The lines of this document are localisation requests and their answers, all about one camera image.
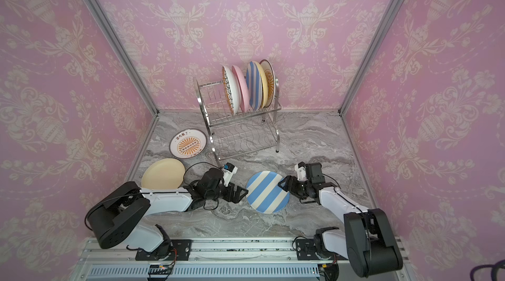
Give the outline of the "blue striped plate back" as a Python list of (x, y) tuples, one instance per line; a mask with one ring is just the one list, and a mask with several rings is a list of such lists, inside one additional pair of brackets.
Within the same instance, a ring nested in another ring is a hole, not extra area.
[(247, 183), (247, 202), (259, 213), (273, 214), (283, 210), (289, 203), (290, 193), (278, 184), (284, 177), (273, 171), (254, 174)]

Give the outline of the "blue striped plate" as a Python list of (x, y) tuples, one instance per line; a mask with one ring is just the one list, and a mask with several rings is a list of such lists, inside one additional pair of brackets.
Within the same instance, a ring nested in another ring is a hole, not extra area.
[(289, 203), (290, 193), (278, 184), (284, 177), (273, 171), (254, 174), (247, 183), (247, 202), (259, 213), (273, 214), (283, 210)]
[(262, 106), (263, 89), (259, 68), (254, 61), (248, 64), (246, 83), (249, 90), (249, 105), (253, 111), (257, 111)]

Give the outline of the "pink plate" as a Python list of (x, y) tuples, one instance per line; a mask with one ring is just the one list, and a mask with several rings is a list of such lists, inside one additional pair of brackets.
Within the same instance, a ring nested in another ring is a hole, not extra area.
[(241, 93), (240, 108), (243, 113), (246, 113), (250, 109), (250, 104), (249, 104), (250, 94), (249, 94), (249, 89), (247, 86), (247, 81), (246, 81), (245, 75), (239, 66), (232, 65), (231, 70), (234, 73), (234, 75), (236, 76), (238, 83), (239, 83), (239, 89), (240, 89), (240, 93)]

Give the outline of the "blue striped plate front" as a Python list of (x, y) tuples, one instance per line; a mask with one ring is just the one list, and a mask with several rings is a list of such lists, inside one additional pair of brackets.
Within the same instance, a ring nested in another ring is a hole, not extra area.
[(253, 111), (257, 111), (262, 106), (263, 89), (259, 68), (254, 61), (248, 64), (246, 83), (249, 90), (249, 105)]

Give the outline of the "yellow bear plate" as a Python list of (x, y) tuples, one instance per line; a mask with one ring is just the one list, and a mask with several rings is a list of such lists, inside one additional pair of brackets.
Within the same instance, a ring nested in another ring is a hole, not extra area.
[(265, 106), (265, 103), (268, 99), (268, 81), (266, 78), (266, 73), (263, 67), (256, 61), (253, 61), (257, 73), (259, 75), (258, 83), (257, 83), (257, 93), (258, 93), (258, 105), (259, 109), (262, 109)]

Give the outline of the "scale pattern plate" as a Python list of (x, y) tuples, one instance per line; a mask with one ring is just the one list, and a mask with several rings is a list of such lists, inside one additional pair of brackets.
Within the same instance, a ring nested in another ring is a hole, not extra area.
[(241, 93), (238, 80), (236, 79), (233, 71), (225, 65), (222, 66), (222, 75), (228, 106), (231, 113), (236, 115), (241, 103)]

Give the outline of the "sunburst plate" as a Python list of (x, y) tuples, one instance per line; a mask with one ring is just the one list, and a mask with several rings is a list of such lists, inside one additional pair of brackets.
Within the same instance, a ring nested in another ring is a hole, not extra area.
[(185, 129), (178, 132), (170, 141), (169, 151), (178, 159), (198, 156), (207, 146), (207, 137), (198, 129)]
[(268, 60), (262, 60), (260, 62), (260, 65), (262, 66), (267, 79), (268, 98), (264, 103), (264, 107), (268, 108), (272, 104), (272, 101), (276, 94), (276, 77), (272, 64)]

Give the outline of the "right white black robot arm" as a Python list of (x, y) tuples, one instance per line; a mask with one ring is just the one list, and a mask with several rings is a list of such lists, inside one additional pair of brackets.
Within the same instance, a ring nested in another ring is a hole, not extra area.
[(325, 259), (348, 259), (358, 277), (368, 278), (403, 268), (403, 256), (385, 212), (369, 209), (345, 195), (341, 187), (327, 182), (322, 164), (301, 162), (296, 175), (284, 177), (277, 186), (301, 203), (317, 203), (331, 211), (344, 229), (318, 229), (313, 237), (316, 254)]

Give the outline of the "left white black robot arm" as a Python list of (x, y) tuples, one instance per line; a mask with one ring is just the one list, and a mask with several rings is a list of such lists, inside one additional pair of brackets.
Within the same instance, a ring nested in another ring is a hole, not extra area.
[(173, 190), (141, 188), (129, 181), (93, 206), (84, 218), (102, 249), (124, 244), (131, 251), (153, 253), (170, 245), (159, 225), (146, 225), (145, 217), (169, 212), (184, 213), (204, 208), (207, 201), (239, 203), (249, 193), (231, 182), (238, 168), (210, 168), (200, 179)]

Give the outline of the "steel two-tier dish rack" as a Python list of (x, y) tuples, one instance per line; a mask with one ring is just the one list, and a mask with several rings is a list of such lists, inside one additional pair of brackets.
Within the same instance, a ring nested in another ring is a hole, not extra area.
[(280, 151), (277, 115), (282, 107), (279, 83), (275, 83), (276, 94), (268, 108), (236, 115), (228, 109), (222, 81), (200, 84), (195, 79), (193, 86), (209, 135), (211, 153), (218, 165), (268, 148), (274, 148), (277, 153)]

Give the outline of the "cream plate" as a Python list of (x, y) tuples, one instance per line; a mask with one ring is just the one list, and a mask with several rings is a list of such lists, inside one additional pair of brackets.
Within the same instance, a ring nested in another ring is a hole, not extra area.
[(142, 188), (172, 190), (181, 186), (185, 175), (184, 164), (174, 158), (156, 161), (147, 168), (142, 177)]

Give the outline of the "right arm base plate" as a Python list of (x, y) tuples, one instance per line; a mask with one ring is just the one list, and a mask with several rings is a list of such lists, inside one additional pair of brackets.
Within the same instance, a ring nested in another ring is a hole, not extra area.
[(327, 257), (322, 257), (317, 252), (315, 241), (312, 238), (297, 236), (293, 240), (292, 247), (296, 252), (298, 261), (318, 261), (327, 259)]

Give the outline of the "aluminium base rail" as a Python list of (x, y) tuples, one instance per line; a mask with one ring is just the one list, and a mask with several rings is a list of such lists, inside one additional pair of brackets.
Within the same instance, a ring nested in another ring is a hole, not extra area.
[(86, 244), (71, 280), (359, 280), (343, 257), (298, 261), (295, 237), (187, 238), (188, 261), (136, 261), (125, 245)]

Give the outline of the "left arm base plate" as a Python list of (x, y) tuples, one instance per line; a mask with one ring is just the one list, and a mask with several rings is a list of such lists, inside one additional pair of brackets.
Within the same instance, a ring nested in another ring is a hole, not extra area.
[(176, 239), (163, 241), (152, 252), (138, 250), (135, 256), (136, 261), (188, 261), (191, 253), (193, 240)]

